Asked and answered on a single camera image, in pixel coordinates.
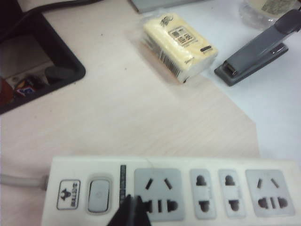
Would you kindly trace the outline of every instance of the plastic wrapper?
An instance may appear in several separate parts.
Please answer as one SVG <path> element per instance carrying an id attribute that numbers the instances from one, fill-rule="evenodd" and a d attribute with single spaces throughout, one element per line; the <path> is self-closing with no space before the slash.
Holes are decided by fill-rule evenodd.
<path id="1" fill-rule="evenodd" d="M 176 13 L 163 13 L 143 23 L 143 42 L 179 82 L 206 68 L 218 50 Z"/>

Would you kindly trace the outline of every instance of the gray cable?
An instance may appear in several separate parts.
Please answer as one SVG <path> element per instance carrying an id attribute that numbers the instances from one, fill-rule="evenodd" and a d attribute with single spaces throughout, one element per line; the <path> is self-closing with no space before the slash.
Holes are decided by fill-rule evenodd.
<path id="1" fill-rule="evenodd" d="M 5 174 L 0 174 L 0 183 L 2 185 L 17 186 L 17 187 L 39 187 L 46 191 L 48 184 L 48 176 L 41 178 L 18 178 Z"/>

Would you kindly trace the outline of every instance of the gray stapler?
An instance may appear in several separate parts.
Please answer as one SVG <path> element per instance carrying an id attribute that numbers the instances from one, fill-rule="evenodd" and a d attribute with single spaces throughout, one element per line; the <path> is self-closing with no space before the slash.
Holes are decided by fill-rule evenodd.
<path id="1" fill-rule="evenodd" d="M 288 47 L 282 41 L 300 29 L 301 12 L 292 9 L 228 58 L 214 72 L 232 86 L 284 54 Z"/>

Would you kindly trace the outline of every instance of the wooden desk surface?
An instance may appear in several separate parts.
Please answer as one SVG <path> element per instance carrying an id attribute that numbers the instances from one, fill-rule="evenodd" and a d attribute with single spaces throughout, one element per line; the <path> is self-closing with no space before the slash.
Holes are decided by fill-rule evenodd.
<path id="1" fill-rule="evenodd" d="M 199 75 L 180 85 L 135 44 L 140 16 L 127 1 L 46 18 L 87 74 L 1 116 L 1 172 L 39 177 L 53 156 L 71 154 L 259 156 L 255 124 L 211 81 Z M 44 196 L 2 186 L 1 225 L 40 225 Z"/>

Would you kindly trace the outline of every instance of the power strip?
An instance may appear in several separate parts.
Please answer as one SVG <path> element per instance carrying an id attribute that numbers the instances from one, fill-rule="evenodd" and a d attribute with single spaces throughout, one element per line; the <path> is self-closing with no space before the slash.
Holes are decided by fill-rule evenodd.
<path id="1" fill-rule="evenodd" d="M 105 226 L 140 195 L 153 226 L 301 226 L 301 172 L 292 161 L 56 157 L 43 226 Z"/>

